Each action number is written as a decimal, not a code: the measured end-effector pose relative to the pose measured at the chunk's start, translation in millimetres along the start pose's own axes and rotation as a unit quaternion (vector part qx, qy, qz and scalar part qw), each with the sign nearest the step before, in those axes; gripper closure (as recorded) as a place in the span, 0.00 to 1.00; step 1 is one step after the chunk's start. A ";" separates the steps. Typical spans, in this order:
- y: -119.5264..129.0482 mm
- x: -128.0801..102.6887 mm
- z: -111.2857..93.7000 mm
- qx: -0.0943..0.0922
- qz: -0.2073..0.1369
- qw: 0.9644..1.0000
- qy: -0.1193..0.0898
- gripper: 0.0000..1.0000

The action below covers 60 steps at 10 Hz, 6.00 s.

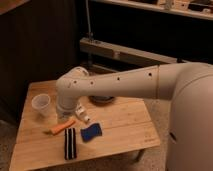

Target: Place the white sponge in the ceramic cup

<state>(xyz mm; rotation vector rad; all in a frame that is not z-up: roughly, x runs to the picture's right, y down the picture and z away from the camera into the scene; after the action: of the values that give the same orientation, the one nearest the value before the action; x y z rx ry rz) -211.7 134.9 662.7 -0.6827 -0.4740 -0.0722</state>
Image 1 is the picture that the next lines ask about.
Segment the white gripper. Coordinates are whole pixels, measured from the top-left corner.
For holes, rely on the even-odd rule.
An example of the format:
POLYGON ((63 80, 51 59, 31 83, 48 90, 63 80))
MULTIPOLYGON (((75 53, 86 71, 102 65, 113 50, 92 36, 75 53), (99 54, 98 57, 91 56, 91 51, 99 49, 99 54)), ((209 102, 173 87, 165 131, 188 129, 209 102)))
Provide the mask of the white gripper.
POLYGON ((76 99, 57 97, 56 112, 58 120, 67 121, 75 113, 76 107, 76 99))

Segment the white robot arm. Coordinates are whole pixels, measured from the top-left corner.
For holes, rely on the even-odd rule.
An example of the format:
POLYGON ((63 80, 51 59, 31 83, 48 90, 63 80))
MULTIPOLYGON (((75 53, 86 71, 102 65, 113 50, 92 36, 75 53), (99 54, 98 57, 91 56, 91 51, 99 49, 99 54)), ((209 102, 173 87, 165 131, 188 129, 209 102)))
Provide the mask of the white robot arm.
POLYGON ((213 65, 155 65, 91 76, 75 67, 56 81, 56 111, 70 115, 82 96, 136 97, 171 102, 166 168, 213 171, 213 65))

